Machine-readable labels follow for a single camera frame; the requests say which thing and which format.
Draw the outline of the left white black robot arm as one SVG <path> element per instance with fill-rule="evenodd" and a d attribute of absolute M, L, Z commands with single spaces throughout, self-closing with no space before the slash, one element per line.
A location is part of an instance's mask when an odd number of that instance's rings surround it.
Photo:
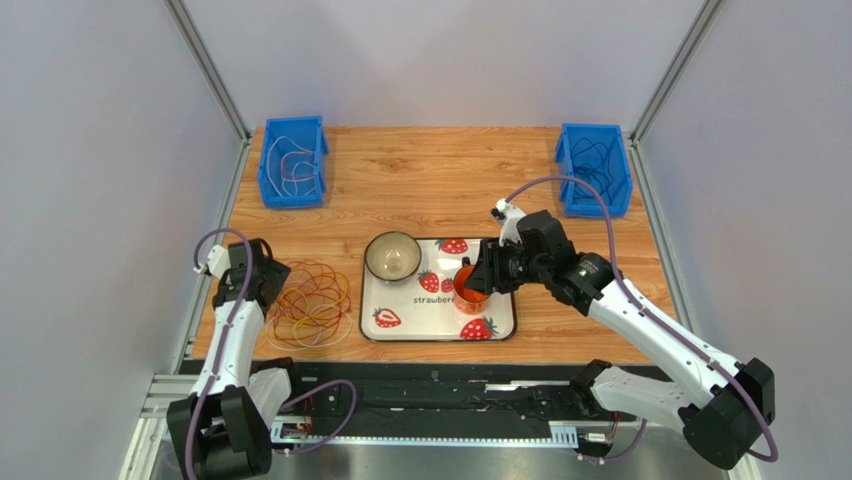
<path fill-rule="evenodd" d="M 198 270 L 218 280 L 214 333 L 190 393 L 167 409 L 179 468 L 186 479 L 261 476 L 271 468 L 271 425 L 292 393 L 292 361 L 253 367 L 253 350 L 290 269 L 255 238 L 214 246 Z"/>

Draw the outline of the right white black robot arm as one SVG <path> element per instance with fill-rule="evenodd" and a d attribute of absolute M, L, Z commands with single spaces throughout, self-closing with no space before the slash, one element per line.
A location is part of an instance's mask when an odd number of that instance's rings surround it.
<path fill-rule="evenodd" d="M 723 470 L 753 455 L 760 438 L 770 448 L 765 460 L 777 458 L 769 430 L 775 378 L 766 363 L 740 361 L 698 338 L 645 298 L 613 262 L 577 251 L 549 212 L 526 214 L 500 201 L 491 215 L 500 233 L 481 241 L 466 288 L 508 294 L 540 284 L 557 302 L 626 339 L 667 377 L 655 380 L 594 360 L 571 382 L 583 406 L 679 432 Z"/>

